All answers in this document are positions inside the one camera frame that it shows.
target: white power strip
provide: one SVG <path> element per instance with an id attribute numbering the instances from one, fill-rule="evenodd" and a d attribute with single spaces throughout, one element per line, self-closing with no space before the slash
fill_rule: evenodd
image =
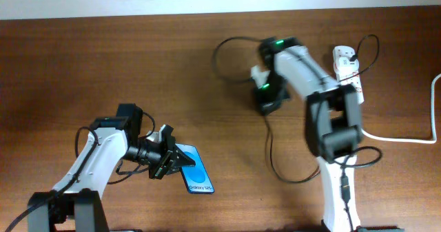
<path id="1" fill-rule="evenodd" d="M 337 46 L 333 50 L 334 56 L 334 71 L 336 72 L 337 80 L 341 80 L 344 78 L 351 77 L 358 73 L 358 60 L 351 64 L 349 59 L 352 55 L 355 54 L 354 50 L 349 46 Z M 408 138 L 385 138 L 381 136 L 374 136 L 370 133 L 367 133 L 362 129 L 362 133 L 368 138 L 372 138 L 375 140 L 382 140 L 386 142 L 395 142 L 395 143 L 423 143 L 423 144 L 434 144 L 436 143 L 436 128 L 435 128 L 435 84 L 436 81 L 441 78 L 441 74 L 437 75 L 431 85 L 431 107 L 430 107 L 430 115 L 431 115 L 431 128 L 432 128 L 432 139 L 430 140 L 421 140 L 421 139 L 408 139 Z M 342 82 L 342 85 L 352 84 L 357 90 L 358 93 L 358 103 L 361 104 L 365 100 L 362 93 L 360 76 L 355 76 L 353 78 L 349 78 L 346 81 Z"/>

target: white cable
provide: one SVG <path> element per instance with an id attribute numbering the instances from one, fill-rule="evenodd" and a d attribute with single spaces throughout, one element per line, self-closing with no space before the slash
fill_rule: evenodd
<path id="1" fill-rule="evenodd" d="M 430 98 L 430 117 L 431 117 L 431 127 L 432 127 L 432 135 L 433 138 L 430 140 L 421 140 L 421 139 L 406 139 L 406 138 L 383 138 L 380 136 L 374 136 L 367 133 L 365 130 L 361 130 L 362 133 L 368 138 L 372 138 L 375 140 L 383 140 L 386 142 L 396 142 L 396 143 L 424 143 L 424 144 L 434 144 L 436 143 L 436 128 L 435 128 L 435 83 L 441 77 L 441 74 L 437 75 L 432 81 L 431 86 L 431 98 Z"/>

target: blue phone screen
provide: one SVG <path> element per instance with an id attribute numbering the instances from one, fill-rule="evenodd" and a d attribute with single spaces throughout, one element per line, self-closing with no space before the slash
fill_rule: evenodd
<path id="1" fill-rule="evenodd" d="M 181 173 L 187 190 L 191 194 L 212 194 L 214 188 L 210 181 L 198 150 L 195 146 L 176 144 L 187 156 L 194 160 L 196 166 L 182 167 Z"/>

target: wood grain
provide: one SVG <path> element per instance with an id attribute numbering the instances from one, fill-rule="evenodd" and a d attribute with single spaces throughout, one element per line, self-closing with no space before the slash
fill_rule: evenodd
<path id="1" fill-rule="evenodd" d="M 440 24 L 440 7 L 0 21 L 0 229 L 32 193 L 51 189 L 70 168 L 77 128 L 114 114 L 119 103 L 136 103 L 158 125 L 173 126 L 180 143 L 196 145 L 216 193 L 190 195 L 179 175 L 134 176 L 105 190 L 111 228 L 265 231 L 319 224 L 321 181 L 275 179 L 265 163 L 265 124 L 253 110 L 252 87 L 218 80 L 209 66 L 212 50 L 229 36 L 296 36 L 331 73 L 335 45 L 355 47 L 363 35 L 377 34 L 380 58 L 362 77 L 366 130 L 429 138 Z M 256 46 L 226 45 L 223 73 L 247 76 L 258 64 Z M 374 53 L 374 44 L 363 45 L 362 66 Z M 269 120 L 276 168 L 287 178 L 308 175 L 316 163 L 303 138 L 302 101 L 293 95 Z M 150 127 L 145 121 L 143 131 Z M 356 172 L 362 224 L 441 230 L 440 143 L 362 144 L 384 150 L 378 165 Z M 16 231 L 26 231 L 26 222 Z"/>

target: power strip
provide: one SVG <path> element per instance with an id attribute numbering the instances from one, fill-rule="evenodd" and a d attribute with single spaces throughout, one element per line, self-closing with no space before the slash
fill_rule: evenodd
<path id="1" fill-rule="evenodd" d="M 355 54 L 355 51 L 353 48 L 349 46 L 337 46 L 332 51 L 334 56 L 334 71 L 336 73 L 337 80 L 343 80 L 348 78 L 345 81 L 342 81 L 342 85 L 348 85 L 352 84 L 357 91 L 358 94 L 358 103 L 361 104 L 365 101 L 365 98 L 363 96 L 363 90 L 361 87 L 361 81 L 360 76 L 354 76 L 358 74 L 358 68 L 359 62 L 358 60 L 355 60 L 351 62 L 349 59 Z M 435 84 L 436 81 L 441 78 L 441 74 L 437 75 L 431 84 L 431 107 L 430 107 L 430 114 L 431 114 L 431 130 L 432 130 L 432 139 L 430 140 L 421 140 L 421 139 L 408 139 L 408 138 L 385 138 L 381 136 L 374 136 L 365 130 L 362 129 L 362 133 L 368 137 L 375 140 L 382 140 L 386 142 L 395 142 L 395 143 L 423 143 L 423 144 L 434 144 L 436 143 L 437 137 L 436 137 L 436 128 L 435 128 Z"/>

